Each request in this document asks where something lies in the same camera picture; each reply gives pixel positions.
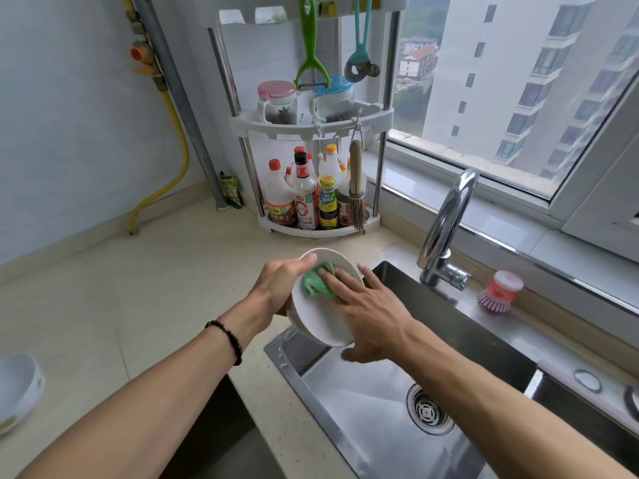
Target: kitchen counter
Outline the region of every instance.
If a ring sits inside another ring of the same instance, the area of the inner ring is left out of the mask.
[[[269,234],[247,209],[220,213],[207,200],[5,285],[0,350],[32,353],[47,387],[34,413],[0,438],[0,476],[14,477],[92,407],[243,298],[268,260],[326,246],[367,263],[392,243],[414,248],[384,228],[318,241]],[[229,376],[288,478],[354,478],[264,353],[288,326],[276,316]]]

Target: vegetable peeler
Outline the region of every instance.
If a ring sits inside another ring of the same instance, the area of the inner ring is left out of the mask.
[[[330,77],[324,69],[322,63],[315,54],[318,38],[318,13],[315,7],[315,0],[299,0],[300,3],[300,25],[302,26],[302,38],[306,49],[306,60],[302,63],[295,78],[295,87],[300,89],[300,77],[308,69],[316,69],[324,76],[326,88],[330,87]]]
[[[368,22],[371,18],[372,0],[366,0],[366,21],[363,26],[363,41],[359,38],[359,1],[355,0],[355,53],[348,58],[344,67],[344,77],[348,82],[359,82],[367,75],[377,77],[379,65],[371,63],[366,46],[368,43]]]

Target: high-rise building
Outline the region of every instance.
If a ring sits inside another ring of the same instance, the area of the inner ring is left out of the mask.
[[[564,176],[638,50],[639,0],[451,0],[422,137]]]

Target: wooden handle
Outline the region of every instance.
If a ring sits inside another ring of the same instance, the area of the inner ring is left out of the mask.
[[[363,192],[362,188],[362,143],[354,140],[350,147],[351,152],[351,193],[357,195]]]

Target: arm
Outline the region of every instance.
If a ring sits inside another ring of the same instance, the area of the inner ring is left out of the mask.
[[[464,358],[408,313],[400,300],[367,267],[359,267],[372,286],[348,273],[339,279],[320,272],[344,301],[355,347],[347,361],[390,359],[439,403],[502,478],[634,478],[619,463],[566,422]]]
[[[243,349],[268,327],[315,259],[269,262],[249,295],[219,317]],[[235,360],[223,331],[203,330],[78,420],[18,479],[159,477]]]

